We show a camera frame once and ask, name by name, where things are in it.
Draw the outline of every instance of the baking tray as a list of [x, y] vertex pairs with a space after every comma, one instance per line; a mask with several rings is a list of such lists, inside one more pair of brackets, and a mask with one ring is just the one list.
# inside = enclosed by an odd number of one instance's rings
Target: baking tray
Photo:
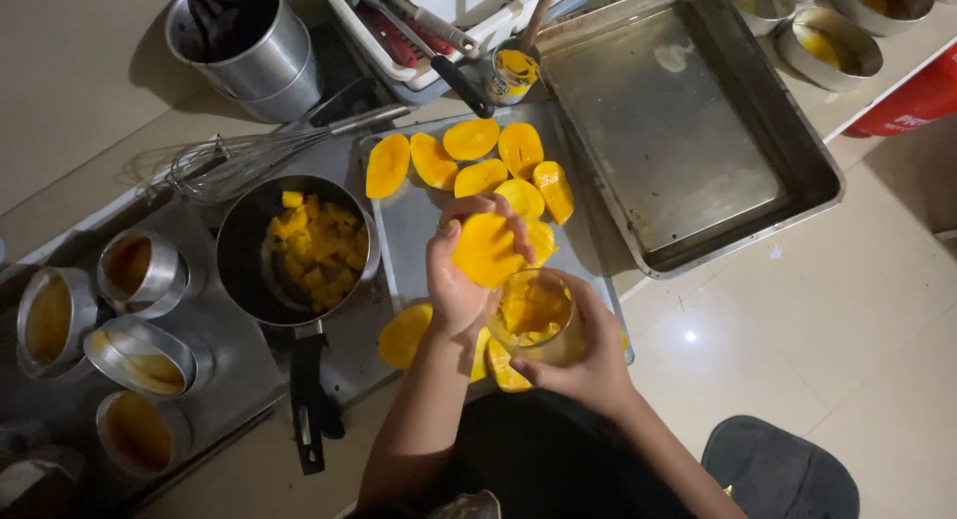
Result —
[[[364, 169], [368, 169], [368, 154], [382, 138], [390, 134], [404, 134], [408, 137], [416, 132], [424, 132], [441, 141], [445, 131], [458, 122], [474, 119], [474, 115], [453, 117], [439, 121], [424, 122], [404, 126], [395, 130], [366, 137], [359, 142], [358, 152]], [[546, 211], [542, 221], [548, 222], [555, 231], [555, 244], [559, 249], [546, 263], [546, 266], [563, 270], [588, 281], [601, 301], [621, 322], [626, 335], [624, 316], [618, 305], [618, 296], [612, 279], [605, 269], [603, 257], [595, 249], [595, 241], [601, 236], [617, 236], [614, 231], [596, 232], [599, 226], [606, 225], [592, 216], [593, 208], [601, 207], [600, 198], [593, 196], [593, 189], [583, 183], [578, 166], [568, 152], [568, 142], [555, 106], [551, 102], [521, 104], [511, 108], [498, 109], [495, 120], [501, 127], [511, 122], [528, 122], [539, 132], [542, 139], [545, 158], [554, 160], [565, 169], [568, 183], [575, 197], [575, 212], [564, 226], [555, 225]], [[497, 158], [497, 148], [476, 160]], [[472, 163], [460, 162], [465, 168]], [[425, 279], [425, 247], [429, 239], [436, 234], [438, 217], [442, 207], [455, 199], [450, 191], [428, 186], [413, 166], [409, 166], [409, 175], [399, 189], [385, 199], [373, 199], [372, 213], [379, 240], [382, 246], [382, 261], [389, 285], [392, 309], [399, 312], [410, 305], [425, 302], [429, 290]], [[630, 364], [635, 359], [631, 338], [625, 350], [625, 361]]]
[[551, 24], [536, 46], [586, 173], [652, 278], [843, 196], [836, 164], [731, 0], [615, 0]]

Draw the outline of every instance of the tiled floor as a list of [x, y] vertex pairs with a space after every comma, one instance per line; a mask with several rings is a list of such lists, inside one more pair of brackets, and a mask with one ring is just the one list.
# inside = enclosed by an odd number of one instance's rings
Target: tiled floor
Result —
[[[957, 261], [884, 183], [894, 170], [840, 154], [843, 204], [628, 297], [631, 375], [698, 457], [719, 421], [755, 415], [844, 462], [863, 517], [957, 516]], [[393, 394], [349, 412], [329, 475], [299, 476], [272, 420], [146, 514], [332, 515]]]

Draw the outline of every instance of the black handle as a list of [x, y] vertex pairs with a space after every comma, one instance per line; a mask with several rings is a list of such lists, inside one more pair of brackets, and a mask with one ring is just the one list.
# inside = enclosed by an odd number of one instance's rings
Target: black handle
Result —
[[449, 87], [468, 107], [472, 108], [477, 116], [482, 119], [491, 119], [495, 115], [495, 104], [485, 96], [485, 92], [478, 85], [465, 77], [455, 63], [442, 55], [436, 55], [432, 58], [432, 68], [436, 69], [438, 75], [445, 79]]
[[325, 470], [322, 458], [322, 435], [341, 439], [345, 428], [335, 403], [322, 389], [319, 362], [325, 334], [300, 338], [293, 344], [290, 364], [289, 394], [293, 407], [293, 430], [303, 475]]

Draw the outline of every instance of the whisk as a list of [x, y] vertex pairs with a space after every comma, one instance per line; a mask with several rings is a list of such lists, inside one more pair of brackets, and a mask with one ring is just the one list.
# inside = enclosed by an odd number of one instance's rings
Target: whisk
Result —
[[221, 203], [244, 193], [260, 177], [277, 170], [306, 147], [392, 121], [411, 110], [402, 104], [389, 104], [319, 128], [184, 144], [173, 157], [165, 180], [192, 199]]

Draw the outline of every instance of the clear glass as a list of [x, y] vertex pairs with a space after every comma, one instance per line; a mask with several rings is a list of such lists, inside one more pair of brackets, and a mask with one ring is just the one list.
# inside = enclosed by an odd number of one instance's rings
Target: clear glass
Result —
[[585, 351], [581, 319], [562, 277], [548, 269], [509, 276], [492, 293], [488, 330], [512, 356], [566, 366]]

